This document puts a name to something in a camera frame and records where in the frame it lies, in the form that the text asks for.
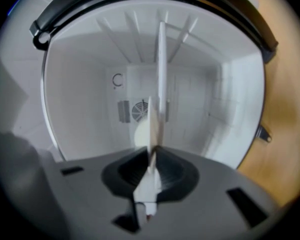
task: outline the white wall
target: white wall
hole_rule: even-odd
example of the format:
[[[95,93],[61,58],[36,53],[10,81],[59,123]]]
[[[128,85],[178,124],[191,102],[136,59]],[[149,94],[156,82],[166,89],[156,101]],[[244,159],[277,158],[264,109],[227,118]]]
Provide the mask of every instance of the white wall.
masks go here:
[[[69,160],[110,153],[106,71],[58,46],[47,61],[46,106],[62,153]]]
[[[209,109],[208,146],[202,155],[236,168],[249,149],[260,121],[265,79],[260,52],[223,64],[214,79]]]

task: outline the black rubber seal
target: black rubber seal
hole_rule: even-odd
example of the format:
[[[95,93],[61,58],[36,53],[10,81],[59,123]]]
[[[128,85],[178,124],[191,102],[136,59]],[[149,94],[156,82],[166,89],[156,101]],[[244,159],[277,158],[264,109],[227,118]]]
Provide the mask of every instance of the black rubber seal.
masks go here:
[[[103,0],[88,8],[85,8],[87,3],[92,0],[53,0],[41,13],[38,19],[31,25],[30,31],[33,35],[33,43],[39,50],[46,51],[49,47],[47,43],[40,43],[39,38],[41,33],[47,32],[51,37],[68,23],[78,18],[79,16],[104,5],[115,3],[123,0]],[[278,45],[273,33],[268,24],[262,18],[258,10],[248,0],[175,0],[198,7],[207,9],[227,21],[233,23],[242,30],[261,50],[264,62],[268,62],[275,54]],[[57,26],[57,23],[79,8],[77,14],[72,16],[62,25]]]
[[[160,174],[162,191],[156,202],[175,202],[184,199],[199,182],[198,169],[187,160],[157,146],[156,168]],[[101,179],[113,195],[133,200],[133,194],[148,168],[148,152],[143,147],[107,165]]]

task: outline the fan grille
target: fan grille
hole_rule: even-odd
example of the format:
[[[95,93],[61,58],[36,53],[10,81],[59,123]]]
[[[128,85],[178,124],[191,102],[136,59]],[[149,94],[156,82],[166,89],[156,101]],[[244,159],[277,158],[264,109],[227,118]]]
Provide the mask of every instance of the fan grille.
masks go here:
[[[148,115],[148,103],[144,102],[144,100],[138,102],[133,106],[131,114],[132,118],[139,123],[141,119]]]

